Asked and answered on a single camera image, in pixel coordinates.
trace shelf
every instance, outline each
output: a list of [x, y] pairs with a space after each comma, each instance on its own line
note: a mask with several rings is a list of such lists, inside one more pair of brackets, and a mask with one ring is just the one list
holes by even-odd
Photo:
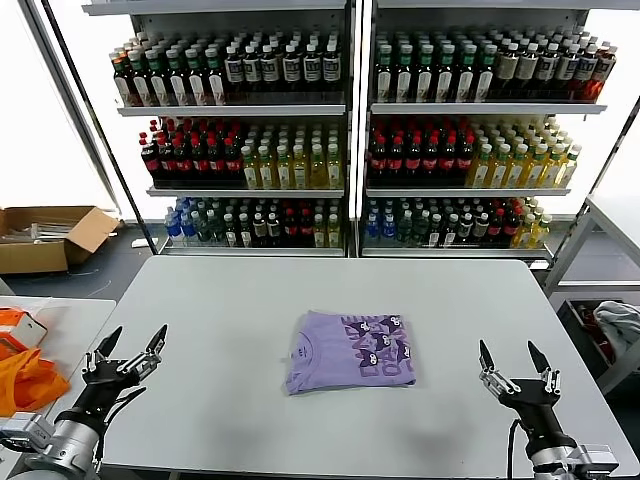
[[471, 115], [471, 114], [598, 114], [606, 105], [592, 103], [373, 103], [379, 115]]
[[272, 10], [342, 10], [344, 0], [121, 0], [82, 5], [90, 16], [164, 13], [254, 12]]
[[289, 117], [342, 115], [344, 105], [225, 105], [220, 107], [123, 107], [123, 117]]
[[165, 247], [162, 255], [216, 257], [344, 257], [342, 248]]
[[151, 197], [215, 197], [215, 198], [342, 198], [344, 190], [214, 190], [155, 188], [147, 190]]
[[562, 188], [367, 188], [374, 197], [545, 197], [565, 196], [571, 190]]
[[551, 253], [546, 248], [394, 248], [365, 247], [363, 257], [394, 258], [513, 258], [520, 260], [551, 261]]
[[638, 10], [638, 0], [378, 0], [378, 8], [527, 8]]

